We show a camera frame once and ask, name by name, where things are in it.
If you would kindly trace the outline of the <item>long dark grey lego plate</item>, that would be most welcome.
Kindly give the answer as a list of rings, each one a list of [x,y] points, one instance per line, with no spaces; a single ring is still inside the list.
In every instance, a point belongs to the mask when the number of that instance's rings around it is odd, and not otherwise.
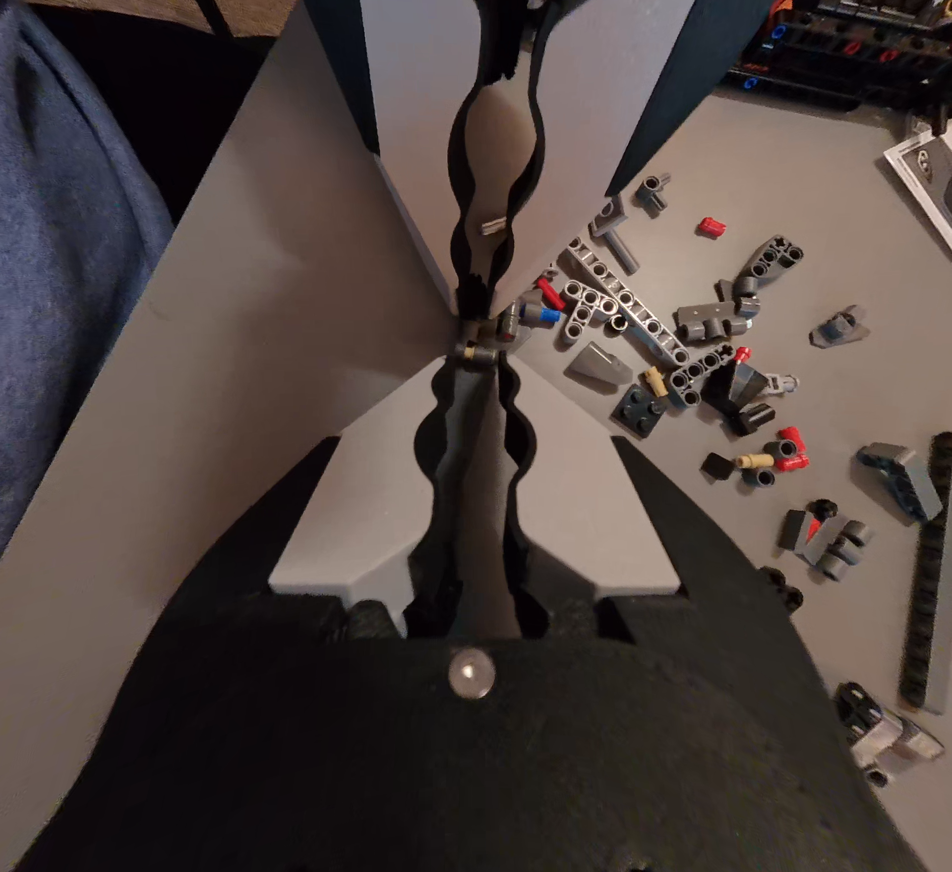
[[[936,435],[929,475],[942,503],[922,525],[913,574],[898,693],[933,715],[950,708],[951,665],[951,433]]]

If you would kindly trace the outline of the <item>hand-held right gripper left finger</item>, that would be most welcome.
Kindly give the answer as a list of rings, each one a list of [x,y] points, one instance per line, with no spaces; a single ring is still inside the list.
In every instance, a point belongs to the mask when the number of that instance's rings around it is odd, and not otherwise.
[[[454,361],[438,358],[347,426],[268,578],[279,595],[378,602],[400,636],[411,554],[433,518]]]

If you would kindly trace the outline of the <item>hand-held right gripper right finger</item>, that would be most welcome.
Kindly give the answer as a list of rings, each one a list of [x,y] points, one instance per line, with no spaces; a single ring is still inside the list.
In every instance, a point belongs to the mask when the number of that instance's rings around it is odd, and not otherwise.
[[[504,566],[525,638],[597,630],[607,599],[671,596],[681,581],[607,430],[517,357],[502,356]]]

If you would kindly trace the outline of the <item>lego car chassis assembly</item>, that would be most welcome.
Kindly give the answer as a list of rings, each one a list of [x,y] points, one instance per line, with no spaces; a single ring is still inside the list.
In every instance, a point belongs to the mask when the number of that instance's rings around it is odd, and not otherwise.
[[[950,109],[951,0],[775,0],[720,82],[849,113]]]

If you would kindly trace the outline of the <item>shiny grey curved lego piece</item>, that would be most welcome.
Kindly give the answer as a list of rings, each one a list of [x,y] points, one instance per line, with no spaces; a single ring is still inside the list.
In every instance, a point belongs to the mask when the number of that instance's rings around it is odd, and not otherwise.
[[[863,341],[871,333],[864,325],[865,316],[865,310],[859,305],[845,307],[810,331],[808,340],[818,349]]]

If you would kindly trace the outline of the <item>dark grey lego connector block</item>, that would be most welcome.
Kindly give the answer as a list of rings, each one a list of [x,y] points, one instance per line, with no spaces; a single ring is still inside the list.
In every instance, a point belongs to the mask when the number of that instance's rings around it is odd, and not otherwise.
[[[857,683],[840,684],[833,699],[854,762],[877,790],[946,754],[933,734],[880,704]]]

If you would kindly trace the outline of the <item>light grey T-shaped lego beam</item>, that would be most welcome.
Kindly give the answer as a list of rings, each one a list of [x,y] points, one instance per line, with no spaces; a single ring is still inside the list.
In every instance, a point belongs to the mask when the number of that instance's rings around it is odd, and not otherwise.
[[[612,296],[576,280],[565,283],[561,296],[566,313],[562,338],[568,346],[577,343],[592,323],[609,321],[620,313],[618,302]]]

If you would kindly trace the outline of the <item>sticker sheet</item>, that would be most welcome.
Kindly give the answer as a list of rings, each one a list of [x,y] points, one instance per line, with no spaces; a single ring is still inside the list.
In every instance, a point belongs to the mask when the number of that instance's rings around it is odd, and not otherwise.
[[[931,128],[884,152],[884,159],[951,247],[951,128]]]

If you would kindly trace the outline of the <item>dark grey cross-hole lego beam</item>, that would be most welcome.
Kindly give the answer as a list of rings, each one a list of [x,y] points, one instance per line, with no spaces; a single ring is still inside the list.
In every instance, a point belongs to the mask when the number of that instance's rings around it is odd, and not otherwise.
[[[797,266],[803,260],[803,249],[780,234],[758,247],[738,273],[732,284],[734,299],[759,295],[767,284]]]

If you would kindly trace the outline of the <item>long dark grey lego beam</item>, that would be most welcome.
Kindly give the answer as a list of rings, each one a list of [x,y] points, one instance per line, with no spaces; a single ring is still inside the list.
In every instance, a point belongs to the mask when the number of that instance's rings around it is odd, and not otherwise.
[[[514,468],[504,447],[500,355],[458,344],[453,400],[446,413],[446,455],[437,468],[447,567],[457,600],[449,633],[503,640],[519,635],[504,557],[507,485]]]

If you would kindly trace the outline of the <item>large black lego slope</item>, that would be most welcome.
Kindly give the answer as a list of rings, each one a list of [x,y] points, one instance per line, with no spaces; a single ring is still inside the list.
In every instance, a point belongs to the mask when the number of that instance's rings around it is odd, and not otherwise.
[[[724,416],[743,410],[768,387],[768,378],[746,362],[734,360],[713,370],[701,390],[704,402]]]

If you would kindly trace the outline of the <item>dark grey lego wedge panel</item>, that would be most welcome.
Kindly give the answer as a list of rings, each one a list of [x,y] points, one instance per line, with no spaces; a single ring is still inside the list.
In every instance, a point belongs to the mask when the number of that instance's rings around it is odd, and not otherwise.
[[[943,510],[943,503],[927,463],[911,448],[875,442],[860,448],[856,459],[885,477],[899,508],[917,523],[929,523]]]

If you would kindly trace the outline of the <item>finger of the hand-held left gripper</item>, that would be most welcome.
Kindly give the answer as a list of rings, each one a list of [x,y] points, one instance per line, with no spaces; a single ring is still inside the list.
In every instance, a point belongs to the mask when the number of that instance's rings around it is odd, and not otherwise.
[[[499,313],[601,211],[603,198],[695,0],[588,0],[556,24],[541,57],[539,182],[515,214]]]
[[[450,132],[474,85],[475,0],[360,0],[378,135],[377,166],[451,313],[459,278],[450,239],[460,219]]]

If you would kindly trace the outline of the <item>grey lego connector blue pin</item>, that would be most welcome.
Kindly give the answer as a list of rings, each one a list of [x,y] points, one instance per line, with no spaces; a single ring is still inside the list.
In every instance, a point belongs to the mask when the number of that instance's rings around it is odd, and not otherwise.
[[[538,301],[521,297],[500,313],[496,324],[496,339],[504,344],[514,343],[521,328],[552,328],[560,320],[562,311]]]

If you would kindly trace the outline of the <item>dark grey lego hinge piece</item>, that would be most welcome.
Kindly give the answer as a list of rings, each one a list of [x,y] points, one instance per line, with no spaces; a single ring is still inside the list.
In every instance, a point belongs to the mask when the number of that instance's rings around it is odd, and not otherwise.
[[[850,519],[827,498],[815,499],[803,509],[789,509],[779,528],[779,549],[801,558],[829,581],[843,578],[863,561],[875,537],[868,523]]]

